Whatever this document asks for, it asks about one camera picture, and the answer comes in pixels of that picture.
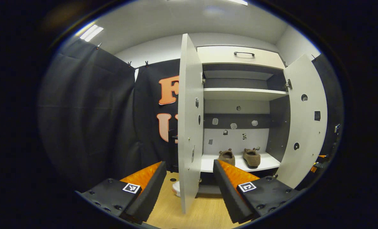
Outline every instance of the ceiling light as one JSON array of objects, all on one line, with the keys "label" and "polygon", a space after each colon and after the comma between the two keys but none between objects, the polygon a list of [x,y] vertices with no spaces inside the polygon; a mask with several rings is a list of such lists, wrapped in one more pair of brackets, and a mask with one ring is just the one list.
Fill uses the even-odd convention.
[{"label": "ceiling light", "polygon": [[83,35],[80,36],[80,38],[89,42],[93,37],[95,37],[101,31],[103,31],[103,28],[93,25],[86,32],[84,32]]},{"label": "ceiling light", "polygon": [[233,3],[242,4],[242,5],[245,5],[245,6],[249,5],[246,1],[243,1],[243,0],[227,0],[227,1],[230,1],[230,2],[233,2]]}]

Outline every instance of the cabinet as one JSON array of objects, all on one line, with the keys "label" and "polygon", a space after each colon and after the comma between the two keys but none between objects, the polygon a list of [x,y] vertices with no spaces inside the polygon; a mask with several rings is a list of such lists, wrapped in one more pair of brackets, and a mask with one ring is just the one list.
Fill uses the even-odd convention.
[{"label": "cabinet", "polygon": [[[285,67],[275,52],[196,48],[184,34],[179,80],[184,213],[198,192],[200,173],[213,171],[221,150],[231,148],[236,167],[244,171],[278,168],[278,179],[292,188],[310,171],[323,145],[327,105],[320,77],[306,55]],[[261,164],[250,168],[242,152],[256,146]]]}]

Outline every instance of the open cabinet door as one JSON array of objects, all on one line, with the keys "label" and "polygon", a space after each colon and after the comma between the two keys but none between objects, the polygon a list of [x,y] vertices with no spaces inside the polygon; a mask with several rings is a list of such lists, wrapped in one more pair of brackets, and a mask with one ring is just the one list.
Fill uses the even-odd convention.
[{"label": "open cabinet door", "polygon": [[188,34],[182,37],[179,69],[178,161],[180,198],[188,212],[199,189],[203,145],[202,63]]},{"label": "open cabinet door", "polygon": [[295,188],[318,158],[327,125],[325,90],[317,70],[305,54],[284,69],[291,123],[287,148],[278,168],[278,180]]}]

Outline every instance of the white shelf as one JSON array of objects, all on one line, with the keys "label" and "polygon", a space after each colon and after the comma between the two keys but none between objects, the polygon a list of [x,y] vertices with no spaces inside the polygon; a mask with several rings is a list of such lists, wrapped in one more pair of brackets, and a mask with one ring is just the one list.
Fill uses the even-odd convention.
[{"label": "white shelf", "polygon": [[[244,160],[243,155],[234,155],[236,160],[235,166],[244,171],[261,171],[279,167],[280,162],[273,158],[271,155],[266,152],[258,153],[261,155],[261,163],[257,168],[250,169],[247,165],[246,160]],[[218,159],[218,157],[219,155],[203,155],[200,171],[213,172],[213,162],[215,159]]]},{"label": "white shelf", "polygon": [[250,88],[204,88],[205,100],[262,100],[271,101],[284,96],[288,92],[278,90],[250,89]]}]

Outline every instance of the black curtain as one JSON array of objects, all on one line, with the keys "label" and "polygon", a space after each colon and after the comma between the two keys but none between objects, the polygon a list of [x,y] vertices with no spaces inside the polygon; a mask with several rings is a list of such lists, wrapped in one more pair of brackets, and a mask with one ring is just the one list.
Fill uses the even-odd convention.
[{"label": "black curtain", "polygon": [[[142,142],[142,166],[146,167],[159,161],[165,161],[168,171],[177,171],[178,147],[171,142],[171,135],[177,135],[178,97],[175,92],[167,92],[176,101],[160,104],[162,85],[160,80],[179,75],[180,59],[157,62],[139,68],[134,89],[134,125],[138,139]],[[169,137],[160,136],[158,114],[169,114]]]},{"label": "black curtain", "polygon": [[39,132],[51,162],[78,191],[141,168],[132,123],[134,71],[73,37],[46,72],[38,100]]}]

